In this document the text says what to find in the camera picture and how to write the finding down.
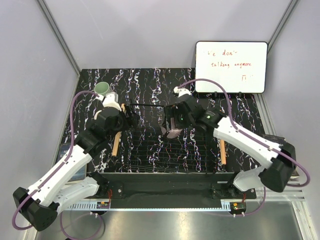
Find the mauve ceramic mug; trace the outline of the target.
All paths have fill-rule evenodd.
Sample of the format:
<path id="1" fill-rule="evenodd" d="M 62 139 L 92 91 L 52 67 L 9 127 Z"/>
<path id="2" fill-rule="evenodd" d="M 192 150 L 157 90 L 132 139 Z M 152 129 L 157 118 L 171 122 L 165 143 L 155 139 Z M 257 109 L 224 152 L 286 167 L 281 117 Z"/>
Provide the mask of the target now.
<path id="1" fill-rule="evenodd" d="M 162 135 L 168 139 L 177 138 L 182 132 L 182 129 L 169 129 L 169 130 L 167 130 L 163 126 L 161 126 L 160 129 L 161 129 Z"/>

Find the green plastic cup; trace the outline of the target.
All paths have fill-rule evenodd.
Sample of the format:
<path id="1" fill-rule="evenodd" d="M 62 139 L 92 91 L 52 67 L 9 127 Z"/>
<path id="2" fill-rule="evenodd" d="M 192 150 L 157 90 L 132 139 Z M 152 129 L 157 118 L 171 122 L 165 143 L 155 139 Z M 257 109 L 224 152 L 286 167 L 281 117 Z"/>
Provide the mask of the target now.
<path id="1" fill-rule="evenodd" d="M 94 92 L 98 95 L 105 97 L 112 92 L 110 85 L 107 82 L 99 82 L 94 87 Z"/>

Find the lavender plastic cup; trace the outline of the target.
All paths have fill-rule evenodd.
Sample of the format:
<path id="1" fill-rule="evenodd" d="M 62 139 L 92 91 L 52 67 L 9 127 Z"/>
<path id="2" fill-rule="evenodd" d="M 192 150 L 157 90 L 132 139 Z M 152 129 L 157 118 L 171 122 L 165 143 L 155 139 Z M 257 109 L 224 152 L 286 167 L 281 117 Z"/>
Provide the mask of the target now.
<path id="1" fill-rule="evenodd" d="M 110 92 L 106 95 L 107 98 L 118 98 L 118 94 L 116 92 Z"/>

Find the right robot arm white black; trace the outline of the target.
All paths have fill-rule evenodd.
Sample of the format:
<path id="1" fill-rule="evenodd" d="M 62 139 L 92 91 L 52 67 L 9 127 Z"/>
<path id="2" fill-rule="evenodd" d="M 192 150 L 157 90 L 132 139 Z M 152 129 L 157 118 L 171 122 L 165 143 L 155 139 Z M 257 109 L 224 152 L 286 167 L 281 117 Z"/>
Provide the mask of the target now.
<path id="1" fill-rule="evenodd" d="M 283 154 L 295 155 L 290 144 L 280 145 L 267 140 L 239 124 L 220 110 L 204 109 L 196 99 L 188 94 L 178 97 L 172 105 L 164 107 L 162 133 L 169 139 L 176 138 L 183 129 L 193 127 L 224 140 L 255 159 L 260 166 L 236 173 L 227 185 L 228 195 L 239 198 L 252 188 L 266 187 L 281 193 L 285 189 L 296 166 Z"/>

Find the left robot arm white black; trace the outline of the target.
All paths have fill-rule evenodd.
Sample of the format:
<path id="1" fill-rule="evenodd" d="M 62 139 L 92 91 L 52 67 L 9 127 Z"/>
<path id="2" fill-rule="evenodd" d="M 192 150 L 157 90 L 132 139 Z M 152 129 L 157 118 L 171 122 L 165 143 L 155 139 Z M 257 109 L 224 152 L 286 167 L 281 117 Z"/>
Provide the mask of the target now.
<path id="1" fill-rule="evenodd" d="M 17 213 L 37 231 L 48 228 L 66 208 L 78 201 L 108 194 L 109 181 L 98 172 L 90 173 L 81 182 L 64 185 L 108 146 L 118 132 L 136 128 L 140 117 L 126 105 L 104 107 L 85 130 L 80 132 L 68 152 L 36 183 L 18 187 L 13 193 Z"/>

